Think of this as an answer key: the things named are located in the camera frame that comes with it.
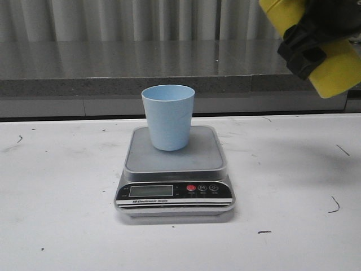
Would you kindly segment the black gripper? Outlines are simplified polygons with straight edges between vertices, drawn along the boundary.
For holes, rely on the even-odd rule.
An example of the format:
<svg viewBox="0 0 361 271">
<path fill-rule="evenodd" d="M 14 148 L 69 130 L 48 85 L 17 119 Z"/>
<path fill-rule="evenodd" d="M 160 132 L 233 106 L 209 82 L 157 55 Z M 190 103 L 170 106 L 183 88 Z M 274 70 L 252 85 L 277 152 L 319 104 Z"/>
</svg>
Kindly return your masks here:
<svg viewBox="0 0 361 271">
<path fill-rule="evenodd" d="M 327 58 L 318 43 L 360 34 L 360 1 L 307 1 L 299 24 L 288 28 L 278 48 L 287 68 L 306 80 Z"/>
</svg>

